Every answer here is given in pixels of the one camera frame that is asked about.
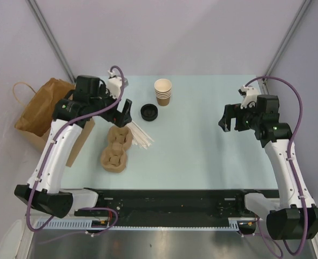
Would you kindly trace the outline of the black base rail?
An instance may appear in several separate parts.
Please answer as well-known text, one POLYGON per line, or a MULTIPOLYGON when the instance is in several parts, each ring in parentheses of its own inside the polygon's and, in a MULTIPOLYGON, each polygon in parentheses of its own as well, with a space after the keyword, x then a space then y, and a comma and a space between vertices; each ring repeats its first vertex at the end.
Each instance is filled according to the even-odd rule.
POLYGON ((99 208, 111 208, 125 223, 148 222, 210 226, 217 219, 254 217, 246 210, 245 195, 251 189, 226 190, 97 190, 96 210, 78 210, 75 216, 108 216, 99 208))

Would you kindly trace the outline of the brown paper bag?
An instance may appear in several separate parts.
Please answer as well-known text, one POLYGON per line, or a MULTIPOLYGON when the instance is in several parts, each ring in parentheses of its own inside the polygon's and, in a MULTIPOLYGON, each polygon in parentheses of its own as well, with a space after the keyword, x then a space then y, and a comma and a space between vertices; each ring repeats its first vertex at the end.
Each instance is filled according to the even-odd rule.
POLYGON ((21 117, 15 123, 18 130, 28 142, 42 152, 50 133, 52 113, 55 104, 62 99, 74 86, 61 79, 51 78, 39 90, 34 90, 26 82, 17 82, 13 85, 12 93, 15 97, 15 87, 25 85, 34 92, 28 104, 17 100, 24 107, 21 117))

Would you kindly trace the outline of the aluminium frame post right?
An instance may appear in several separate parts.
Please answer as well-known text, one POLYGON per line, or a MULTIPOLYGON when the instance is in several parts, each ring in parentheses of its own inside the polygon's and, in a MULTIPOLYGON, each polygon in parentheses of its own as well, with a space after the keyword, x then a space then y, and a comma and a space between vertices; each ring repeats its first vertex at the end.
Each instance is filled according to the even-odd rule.
POLYGON ((312 5, 312 0, 304 0, 302 4, 300 5, 296 15, 294 16, 289 28, 287 29, 273 59, 270 61, 266 71, 265 75, 270 76, 279 63, 280 59, 282 58, 284 52, 286 51, 286 48, 288 47, 291 39, 293 38, 296 30, 300 26, 302 20, 304 19, 305 15, 307 14, 310 6, 312 5))

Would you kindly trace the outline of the stack of black lids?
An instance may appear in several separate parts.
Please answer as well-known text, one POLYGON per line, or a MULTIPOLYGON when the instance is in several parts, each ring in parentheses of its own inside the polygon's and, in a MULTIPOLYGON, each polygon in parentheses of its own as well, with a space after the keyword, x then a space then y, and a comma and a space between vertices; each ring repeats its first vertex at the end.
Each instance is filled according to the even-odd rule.
POLYGON ((145 121, 154 121, 158 116, 158 108, 154 104, 145 104, 141 107, 140 114, 145 121))

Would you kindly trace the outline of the stack of paper cups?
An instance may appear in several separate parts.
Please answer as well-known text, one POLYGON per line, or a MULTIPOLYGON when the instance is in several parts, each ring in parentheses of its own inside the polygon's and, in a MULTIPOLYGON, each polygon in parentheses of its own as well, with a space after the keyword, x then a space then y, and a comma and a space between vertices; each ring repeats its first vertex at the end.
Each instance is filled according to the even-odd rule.
POLYGON ((154 83, 155 96, 160 106, 170 103, 172 83, 168 79, 158 79, 154 83))

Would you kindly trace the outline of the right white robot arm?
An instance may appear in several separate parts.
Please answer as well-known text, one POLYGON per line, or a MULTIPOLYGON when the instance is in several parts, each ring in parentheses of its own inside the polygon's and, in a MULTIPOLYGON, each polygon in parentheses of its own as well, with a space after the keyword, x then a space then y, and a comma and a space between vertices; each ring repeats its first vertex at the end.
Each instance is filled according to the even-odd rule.
POLYGON ((277 96, 260 94, 247 106, 225 105, 219 126, 224 132, 253 130, 273 167, 279 191, 280 204, 260 193, 249 193, 237 200, 235 211, 240 216, 255 213, 265 220, 274 240, 310 240, 318 233, 318 207, 303 181, 295 157, 292 131, 287 123, 279 121, 277 96))

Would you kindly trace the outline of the aluminium frame post left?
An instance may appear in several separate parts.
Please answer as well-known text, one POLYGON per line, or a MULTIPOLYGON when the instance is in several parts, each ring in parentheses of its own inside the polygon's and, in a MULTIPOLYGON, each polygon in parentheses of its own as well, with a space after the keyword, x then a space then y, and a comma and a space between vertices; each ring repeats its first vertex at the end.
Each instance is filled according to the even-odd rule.
POLYGON ((38 26, 40 27, 43 35, 48 41, 53 53, 55 54, 60 66, 62 67, 64 73, 66 74, 68 80, 71 83, 76 82, 76 77, 73 74, 70 65, 68 64, 65 55, 63 54, 48 22, 45 19, 44 14, 42 13, 38 3, 36 0, 25 0, 28 5, 30 11, 32 12, 35 20, 37 21, 38 26))

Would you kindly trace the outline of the bundle of wrapped straws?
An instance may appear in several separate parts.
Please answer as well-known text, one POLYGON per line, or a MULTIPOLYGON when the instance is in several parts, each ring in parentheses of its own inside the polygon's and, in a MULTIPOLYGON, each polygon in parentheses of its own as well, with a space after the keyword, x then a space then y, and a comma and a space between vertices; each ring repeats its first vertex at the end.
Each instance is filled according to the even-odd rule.
POLYGON ((154 140, 134 121, 127 124, 133 135, 132 144, 144 149, 148 149, 154 140))

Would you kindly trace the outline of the aluminium frame post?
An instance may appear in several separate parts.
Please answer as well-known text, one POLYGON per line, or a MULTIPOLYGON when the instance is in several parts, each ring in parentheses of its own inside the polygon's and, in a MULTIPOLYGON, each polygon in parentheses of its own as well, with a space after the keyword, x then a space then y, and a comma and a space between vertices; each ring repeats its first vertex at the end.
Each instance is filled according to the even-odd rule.
POLYGON ((55 54, 60 66, 62 67, 64 73, 66 74, 68 80, 71 83, 76 82, 76 77, 73 74, 70 65, 68 64, 65 55, 63 54, 48 22, 45 19, 44 14, 42 13, 38 3, 36 0, 25 0, 28 5, 30 11, 32 12, 35 20, 37 21, 38 26, 40 27, 43 35, 48 41, 53 53, 55 54))
POLYGON ((294 16, 289 28, 287 29, 273 59, 270 61, 266 71, 265 75, 270 76, 279 63, 280 59, 282 58, 284 52, 286 51, 286 48, 288 47, 291 39, 293 38, 296 30, 300 26, 302 20, 304 19, 305 15, 307 14, 310 6, 312 5, 312 0, 304 0, 302 4, 300 5, 296 15, 294 16))

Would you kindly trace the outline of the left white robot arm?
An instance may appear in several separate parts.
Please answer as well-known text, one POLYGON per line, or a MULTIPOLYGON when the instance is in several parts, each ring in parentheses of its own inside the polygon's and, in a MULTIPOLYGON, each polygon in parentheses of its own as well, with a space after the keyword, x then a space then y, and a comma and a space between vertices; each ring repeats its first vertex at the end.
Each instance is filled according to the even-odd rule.
POLYGON ((64 218, 69 212, 87 209, 92 215, 104 212, 105 202, 91 189, 64 191, 61 188, 64 169, 72 148, 86 123, 95 116, 124 127, 131 122, 132 102, 126 99, 122 111, 118 104, 127 79, 109 72, 107 82, 99 77, 79 75, 75 87, 57 101, 50 133, 35 171, 24 185, 17 185, 15 196, 32 209, 64 218))

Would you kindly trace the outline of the pulp cup carrier tray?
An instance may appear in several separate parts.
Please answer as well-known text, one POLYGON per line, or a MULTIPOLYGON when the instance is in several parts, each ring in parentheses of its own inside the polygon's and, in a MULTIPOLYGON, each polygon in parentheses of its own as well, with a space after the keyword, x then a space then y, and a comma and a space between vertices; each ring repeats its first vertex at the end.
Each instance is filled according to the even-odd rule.
POLYGON ((100 157, 100 163, 107 172, 120 173, 126 168, 127 151, 132 145, 132 140, 132 132, 127 126, 110 128, 107 147, 100 157))

